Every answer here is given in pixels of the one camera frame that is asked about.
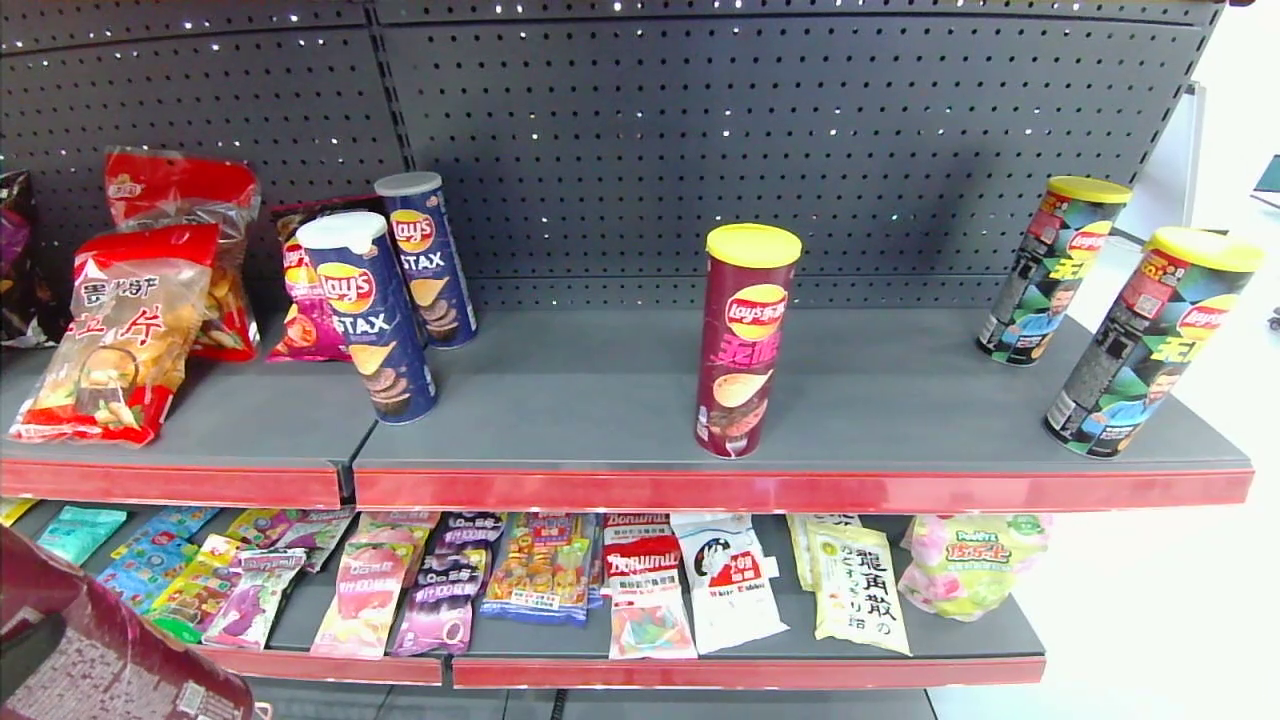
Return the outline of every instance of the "chip can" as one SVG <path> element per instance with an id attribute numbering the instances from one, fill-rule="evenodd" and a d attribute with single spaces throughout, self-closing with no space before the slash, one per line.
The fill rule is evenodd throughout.
<path id="1" fill-rule="evenodd" d="M 1130 197 L 1132 190 L 1107 181 L 1050 178 L 978 333 L 983 352 L 1009 365 L 1039 360 L 1111 233 L 1111 222 Z"/>
<path id="2" fill-rule="evenodd" d="M 390 219 L 410 297 L 431 347 L 461 347 L 476 336 L 458 249 L 444 213 L 439 173 L 401 173 L 374 183 Z"/>
<path id="3" fill-rule="evenodd" d="M 387 219 L 369 211 L 338 213 L 303 224 L 294 237 L 315 268 L 378 419 L 401 425 L 426 415 L 435 405 L 435 383 L 387 237 Z"/>
<path id="4" fill-rule="evenodd" d="M 760 442 L 800 238 L 769 225 L 707 236 L 707 301 L 694 436 L 708 452 L 742 457 Z"/>
<path id="5" fill-rule="evenodd" d="M 1152 233 L 1138 269 L 1048 409 L 1050 433 L 1091 457 L 1119 455 L 1261 265 L 1262 250 L 1234 237 L 1188 228 Z"/>

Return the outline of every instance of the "white lid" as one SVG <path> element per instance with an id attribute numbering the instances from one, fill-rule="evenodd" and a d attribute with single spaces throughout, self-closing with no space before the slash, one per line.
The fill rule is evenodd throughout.
<path id="1" fill-rule="evenodd" d="M 435 190 L 443 183 L 440 173 L 401 173 L 375 182 L 374 192 L 383 197 L 402 197 Z"/>
<path id="2" fill-rule="evenodd" d="M 367 210 L 335 213 L 316 218 L 293 236 L 307 250 L 337 250 L 346 247 L 356 255 L 365 255 L 378 236 L 387 233 L 387 218 Z"/>

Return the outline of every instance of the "yellow lid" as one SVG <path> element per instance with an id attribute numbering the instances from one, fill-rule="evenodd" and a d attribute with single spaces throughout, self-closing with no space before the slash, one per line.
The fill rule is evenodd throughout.
<path id="1" fill-rule="evenodd" d="M 1133 200 L 1133 190 L 1114 182 L 1080 176 L 1055 176 L 1048 178 L 1051 192 L 1085 202 L 1124 204 Z"/>
<path id="2" fill-rule="evenodd" d="M 707 254 L 739 268 L 782 268 L 800 259 L 795 233 L 771 225 L 735 223 L 707 233 Z"/>
<path id="3" fill-rule="evenodd" d="M 1175 258 L 1213 270 L 1252 273 L 1266 254 L 1252 242 L 1192 228 L 1156 228 L 1143 250 L 1162 250 Z"/>

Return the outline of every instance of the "red shelf edge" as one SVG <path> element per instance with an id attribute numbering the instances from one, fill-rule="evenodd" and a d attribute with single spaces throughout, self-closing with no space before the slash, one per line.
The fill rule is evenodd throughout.
<path id="1" fill-rule="evenodd" d="M 453 687 L 855 691 L 1038 683 L 1044 657 L 982 660 L 453 659 Z"/>
<path id="2" fill-rule="evenodd" d="M 1233 505 L 1252 468 L 1089 474 L 692 473 L 356 468 L 361 510 L 1078 512 Z"/>
<path id="3" fill-rule="evenodd" d="M 440 661 L 434 657 L 320 657 L 305 652 L 207 646 L 192 650 L 220 667 L 255 678 L 431 687 L 444 682 Z"/>
<path id="4" fill-rule="evenodd" d="M 334 468 L 191 468 L 96 465 L 6 457 L 5 497 L 211 505 L 216 507 L 339 507 Z"/>

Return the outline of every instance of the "maroon lays chip can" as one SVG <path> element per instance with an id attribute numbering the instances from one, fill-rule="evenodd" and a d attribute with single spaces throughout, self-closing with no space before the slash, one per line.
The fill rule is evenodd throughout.
<path id="1" fill-rule="evenodd" d="M 707 236 L 698 445 L 744 457 L 760 443 L 782 318 L 803 245 L 782 228 L 737 223 Z"/>

